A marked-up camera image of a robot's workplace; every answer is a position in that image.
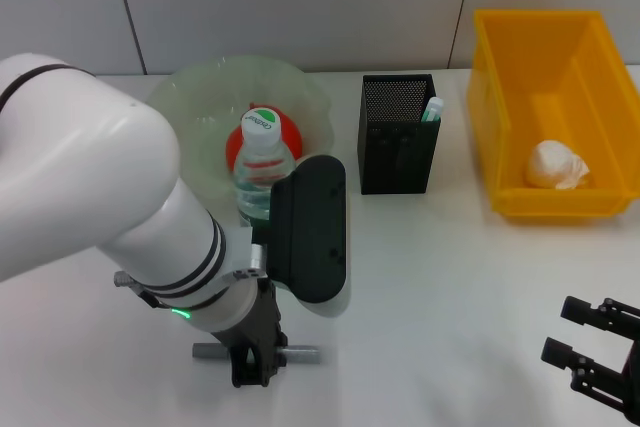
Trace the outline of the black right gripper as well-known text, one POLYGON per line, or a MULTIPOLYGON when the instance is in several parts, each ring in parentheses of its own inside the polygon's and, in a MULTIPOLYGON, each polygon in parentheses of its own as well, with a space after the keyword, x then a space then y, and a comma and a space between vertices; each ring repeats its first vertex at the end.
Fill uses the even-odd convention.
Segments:
POLYGON ((640 344, 639 309, 611 298, 592 307, 568 296, 560 316, 578 325, 589 325, 634 341, 622 374, 579 354, 567 344, 548 337, 541 360, 560 370, 571 371, 570 387, 610 408, 623 408, 625 418, 640 423, 640 344))

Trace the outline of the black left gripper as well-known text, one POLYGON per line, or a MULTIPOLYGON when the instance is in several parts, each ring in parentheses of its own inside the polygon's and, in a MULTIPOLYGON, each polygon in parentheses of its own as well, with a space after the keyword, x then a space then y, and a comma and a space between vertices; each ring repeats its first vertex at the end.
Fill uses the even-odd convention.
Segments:
POLYGON ((256 281, 256 296, 248 313, 234 326, 215 331, 213 336, 228 348, 234 387, 267 387, 278 370, 287 364, 279 347, 288 346, 281 328, 276 288, 271 280, 256 281))

